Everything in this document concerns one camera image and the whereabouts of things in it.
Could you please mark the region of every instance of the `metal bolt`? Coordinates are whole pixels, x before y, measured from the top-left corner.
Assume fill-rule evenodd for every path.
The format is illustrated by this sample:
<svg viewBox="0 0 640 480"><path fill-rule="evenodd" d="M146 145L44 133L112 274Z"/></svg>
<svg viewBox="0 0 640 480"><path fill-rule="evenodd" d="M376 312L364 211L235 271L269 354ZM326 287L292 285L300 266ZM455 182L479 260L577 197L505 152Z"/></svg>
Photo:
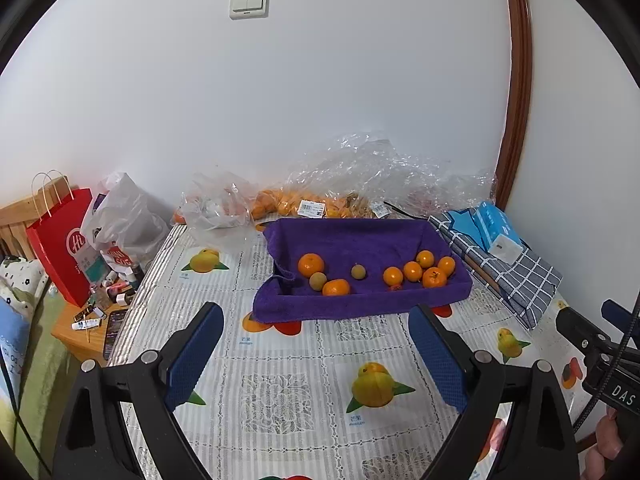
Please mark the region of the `metal bolt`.
<svg viewBox="0 0 640 480"><path fill-rule="evenodd" d="M95 368L95 361L93 359L87 359L86 361L82 362L82 364L80 365L80 369L83 372L90 372L94 368Z"/></svg>
<svg viewBox="0 0 640 480"><path fill-rule="evenodd" d="M486 350L478 350L475 354L474 354L476 361L478 361L479 363L490 363L491 359L493 359L493 356L491 354L489 354L489 352L487 352Z"/></svg>
<svg viewBox="0 0 640 480"><path fill-rule="evenodd" d="M540 359L540 361L538 361L538 370L546 374L551 371L551 365L548 363L548 361Z"/></svg>
<svg viewBox="0 0 640 480"><path fill-rule="evenodd" d="M158 359L158 352L156 352L155 350L147 350L146 352L144 352L141 356L140 356L140 360L145 364L148 365L149 363L152 363L153 361L155 361L156 359Z"/></svg>

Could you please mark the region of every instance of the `white patterned tablecloth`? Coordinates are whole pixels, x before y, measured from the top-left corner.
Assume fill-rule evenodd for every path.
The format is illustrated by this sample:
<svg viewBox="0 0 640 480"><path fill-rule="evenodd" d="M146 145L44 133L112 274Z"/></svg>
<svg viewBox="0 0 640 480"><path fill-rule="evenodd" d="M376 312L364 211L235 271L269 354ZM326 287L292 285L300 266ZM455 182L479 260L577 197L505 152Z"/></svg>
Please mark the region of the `white patterned tablecloth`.
<svg viewBox="0 0 640 480"><path fill-rule="evenodd" d="M206 406L184 404L175 410L211 477L420 478L458 413L443 402L415 349L408 314L303 321L295 335L278 326L248 332L242 320L273 269L264 239L258 237L237 253L220 254L228 270L182 270L202 248L183 226L172 229L130 308L110 365L159 349L206 301L222 307L225 330L195 388ZM517 339L531 342L510 363L529 366L542 357L560 378L579 352L556 332L558 301L538 327L527 332L474 282L468 300L453 304L451 316L442 322L472 349L487 349L500 360L496 334L499 328L509 328ZM415 391L395 396L382 408L363 406L347 413L351 383L366 362L383 364L396 381ZM588 396L580 381L561 388L575 420ZM146 478L160 478L132 406L123 405L123 412ZM496 416L506 419L508 412L505 404ZM484 478L494 456L491 450L471 478Z"/></svg>

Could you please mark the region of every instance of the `purple tray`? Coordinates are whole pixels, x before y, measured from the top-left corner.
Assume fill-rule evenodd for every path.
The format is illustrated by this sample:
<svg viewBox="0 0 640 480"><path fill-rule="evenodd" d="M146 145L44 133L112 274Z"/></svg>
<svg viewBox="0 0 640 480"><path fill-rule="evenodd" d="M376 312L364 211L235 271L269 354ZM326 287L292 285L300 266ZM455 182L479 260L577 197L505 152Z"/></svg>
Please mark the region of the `purple tray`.
<svg viewBox="0 0 640 480"><path fill-rule="evenodd" d="M254 317L264 323L303 319L347 319L408 312L417 303L443 306L468 298L471 277L458 256L426 221L377 219L281 218L264 231L274 260L273 276L254 298ZM420 282L402 282L402 290L389 291L382 280L387 267L402 269L421 250L437 261L452 256L456 270L447 285L424 288ZM322 296L298 272L298 260L317 253L324 260L329 280L346 279L347 296ZM364 280L351 277L351 267L367 269Z"/></svg>

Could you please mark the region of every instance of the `light switch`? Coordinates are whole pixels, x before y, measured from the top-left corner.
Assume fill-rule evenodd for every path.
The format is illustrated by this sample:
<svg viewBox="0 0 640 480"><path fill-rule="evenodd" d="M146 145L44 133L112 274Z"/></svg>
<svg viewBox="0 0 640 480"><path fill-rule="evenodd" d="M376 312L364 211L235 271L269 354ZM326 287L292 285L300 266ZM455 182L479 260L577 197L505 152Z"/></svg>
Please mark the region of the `light switch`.
<svg viewBox="0 0 640 480"><path fill-rule="evenodd" d="M231 0L231 10L246 10L247 9L247 0Z"/></svg>
<svg viewBox="0 0 640 480"><path fill-rule="evenodd" d="M247 10L256 10L262 8L262 0L247 0L246 2Z"/></svg>
<svg viewBox="0 0 640 480"><path fill-rule="evenodd" d="M267 16L269 0L230 0L229 17L232 20Z"/></svg>

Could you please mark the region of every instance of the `checkered cloth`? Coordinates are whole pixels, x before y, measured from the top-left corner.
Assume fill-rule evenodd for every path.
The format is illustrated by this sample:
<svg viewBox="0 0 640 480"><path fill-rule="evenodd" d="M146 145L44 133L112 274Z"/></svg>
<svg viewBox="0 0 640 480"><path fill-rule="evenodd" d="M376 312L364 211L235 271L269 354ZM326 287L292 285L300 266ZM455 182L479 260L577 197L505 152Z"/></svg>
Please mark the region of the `checkered cloth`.
<svg viewBox="0 0 640 480"><path fill-rule="evenodd" d="M473 216L475 210L471 208L469 212ZM562 274L527 246L516 262L509 266L479 247L468 235L452 228L453 220L448 213L431 215L429 222L463 261L465 255L471 258L497 283L500 290L495 290L465 263L471 275L499 298L525 328L535 328L551 303Z"/></svg>

